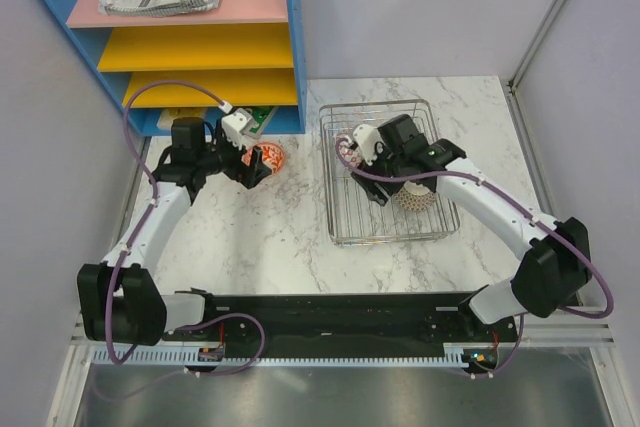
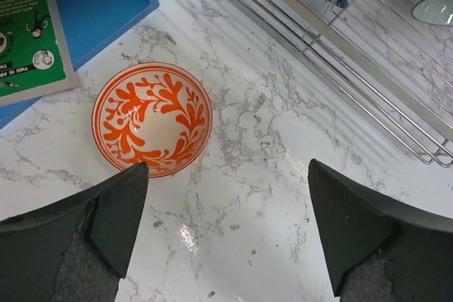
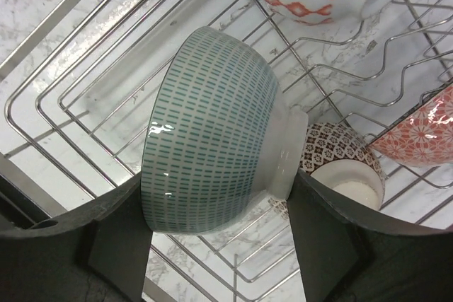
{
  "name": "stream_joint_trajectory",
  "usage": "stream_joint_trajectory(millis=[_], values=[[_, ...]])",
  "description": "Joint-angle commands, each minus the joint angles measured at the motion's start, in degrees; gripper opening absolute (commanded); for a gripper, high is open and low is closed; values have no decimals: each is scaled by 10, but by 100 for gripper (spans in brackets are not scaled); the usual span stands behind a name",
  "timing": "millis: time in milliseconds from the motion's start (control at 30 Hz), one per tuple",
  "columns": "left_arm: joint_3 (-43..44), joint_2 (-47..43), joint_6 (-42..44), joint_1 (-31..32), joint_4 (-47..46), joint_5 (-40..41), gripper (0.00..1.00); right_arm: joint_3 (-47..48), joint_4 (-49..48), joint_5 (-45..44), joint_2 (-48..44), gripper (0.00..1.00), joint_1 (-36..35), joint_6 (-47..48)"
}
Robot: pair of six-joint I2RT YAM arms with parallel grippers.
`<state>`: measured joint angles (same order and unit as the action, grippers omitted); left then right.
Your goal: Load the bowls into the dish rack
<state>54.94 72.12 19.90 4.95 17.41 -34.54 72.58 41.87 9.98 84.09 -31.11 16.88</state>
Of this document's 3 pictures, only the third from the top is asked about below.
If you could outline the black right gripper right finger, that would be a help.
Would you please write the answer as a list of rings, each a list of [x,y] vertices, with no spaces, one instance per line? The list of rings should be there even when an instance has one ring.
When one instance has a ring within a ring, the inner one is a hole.
[[[365,207],[300,170],[287,200],[307,301],[451,301],[452,232]]]

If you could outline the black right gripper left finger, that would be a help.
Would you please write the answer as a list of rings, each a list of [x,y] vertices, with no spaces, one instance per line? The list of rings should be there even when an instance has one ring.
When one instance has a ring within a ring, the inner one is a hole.
[[[141,301],[152,231],[140,176],[65,214],[1,232],[2,301]]]

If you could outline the brown lattice pattern bowl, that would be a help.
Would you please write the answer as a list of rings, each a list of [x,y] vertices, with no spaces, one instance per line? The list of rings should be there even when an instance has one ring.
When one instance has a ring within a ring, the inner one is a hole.
[[[326,187],[373,210],[385,195],[381,163],[364,138],[344,124],[309,125],[299,168]]]

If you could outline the black white floral bowl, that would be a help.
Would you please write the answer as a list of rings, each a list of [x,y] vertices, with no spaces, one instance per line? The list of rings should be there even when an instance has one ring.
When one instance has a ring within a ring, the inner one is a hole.
[[[410,167],[452,162],[452,86],[371,143],[371,148]]]

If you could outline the celadon green bowl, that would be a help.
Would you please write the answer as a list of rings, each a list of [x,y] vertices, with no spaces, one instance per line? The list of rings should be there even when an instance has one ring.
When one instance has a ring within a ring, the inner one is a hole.
[[[308,123],[259,53],[198,28],[173,58],[149,120],[141,170],[148,226],[200,235],[236,223],[266,196],[287,199]]]

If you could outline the chrome wire dish rack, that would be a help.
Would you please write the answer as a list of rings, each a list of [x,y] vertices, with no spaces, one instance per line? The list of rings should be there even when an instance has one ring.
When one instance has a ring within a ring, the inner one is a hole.
[[[318,27],[264,0],[1,0],[1,153],[42,208],[74,209],[139,171],[161,80],[204,25],[259,52],[312,122],[367,141],[452,82],[452,0]]]

